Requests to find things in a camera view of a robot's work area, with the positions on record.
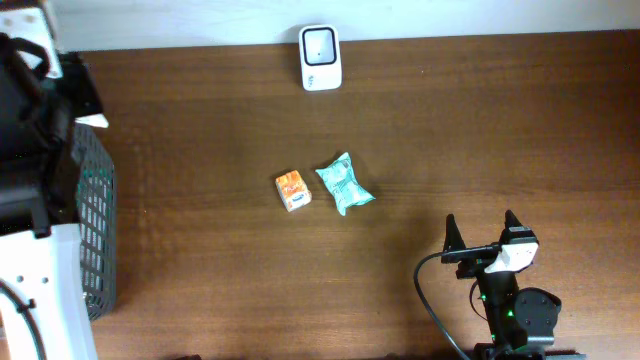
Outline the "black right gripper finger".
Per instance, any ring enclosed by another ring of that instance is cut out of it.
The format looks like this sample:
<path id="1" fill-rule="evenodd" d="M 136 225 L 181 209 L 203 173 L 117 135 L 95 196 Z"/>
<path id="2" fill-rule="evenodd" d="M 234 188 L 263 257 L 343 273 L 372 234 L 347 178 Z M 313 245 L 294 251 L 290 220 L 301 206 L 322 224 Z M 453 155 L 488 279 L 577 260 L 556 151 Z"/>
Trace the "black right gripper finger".
<path id="1" fill-rule="evenodd" d="M 465 249 L 466 245 L 456 224 L 455 217 L 453 214 L 448 214 L 446 217 L 446 231 L 443 250 L 460 251 Z"/>
<path id="2" fill-rule="evenodd" d="M 508 209 L 505 212 L 505 222 L 504 222 L 505 228 L 506 229 L 511 229 L 511 228 L 518 228 L 521 226 L 521 222 L 518 220 L 518 218 L 515 216 L 515 214 L 513 213 L 512 210 Z"/>

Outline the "teal snack packet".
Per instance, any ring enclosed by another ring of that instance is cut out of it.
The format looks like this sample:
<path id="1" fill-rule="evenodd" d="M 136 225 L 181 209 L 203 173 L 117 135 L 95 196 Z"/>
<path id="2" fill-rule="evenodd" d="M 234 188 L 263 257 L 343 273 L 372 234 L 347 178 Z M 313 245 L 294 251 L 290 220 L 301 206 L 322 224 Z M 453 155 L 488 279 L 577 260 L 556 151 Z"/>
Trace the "teal snack packet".
<path id="1" fill-rule="evenodd" d="M 375 200 L 375 197 L 359 184 L 348 152 L 341 154 L 329 166 L 316 169 L 315 173 L 333 196 L 341 216 L 345 216 L 350 207 L 365 205 Z"/>

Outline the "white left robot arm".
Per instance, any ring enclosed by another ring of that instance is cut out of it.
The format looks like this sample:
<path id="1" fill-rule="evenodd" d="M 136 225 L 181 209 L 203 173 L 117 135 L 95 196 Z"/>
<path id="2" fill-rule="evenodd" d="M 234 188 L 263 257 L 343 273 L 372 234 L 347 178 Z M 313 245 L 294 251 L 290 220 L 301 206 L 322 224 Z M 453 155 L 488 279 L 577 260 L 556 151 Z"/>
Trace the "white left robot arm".
<path id="1" fill-rule="evenodd" d="M 1 5 L 1 331 L 14 359 L 93 359 L 115 301 L 116 173 L 47 1 Z"/>

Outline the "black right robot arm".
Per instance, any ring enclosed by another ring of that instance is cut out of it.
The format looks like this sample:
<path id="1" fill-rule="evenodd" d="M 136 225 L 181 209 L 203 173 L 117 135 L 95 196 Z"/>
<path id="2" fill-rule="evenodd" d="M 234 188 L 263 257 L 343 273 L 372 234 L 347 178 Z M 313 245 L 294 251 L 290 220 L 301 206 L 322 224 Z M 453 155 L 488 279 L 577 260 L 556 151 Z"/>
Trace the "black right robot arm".
<path id="1" fill-rule="evenodd" d="M 535 287 L 521 288 L 516 275 L 534 262 L 539 240 L 514 213 L 505 212 L 499 240 L 468 247 L 452 214 L 446 217 L 442 262 L 456 264 L 456 277 L 473 279 L 480 290 L 490 343 L 474 347 L 477 359 L 584 359 L 571 350 L 551 351 L 562 302 Z"/>

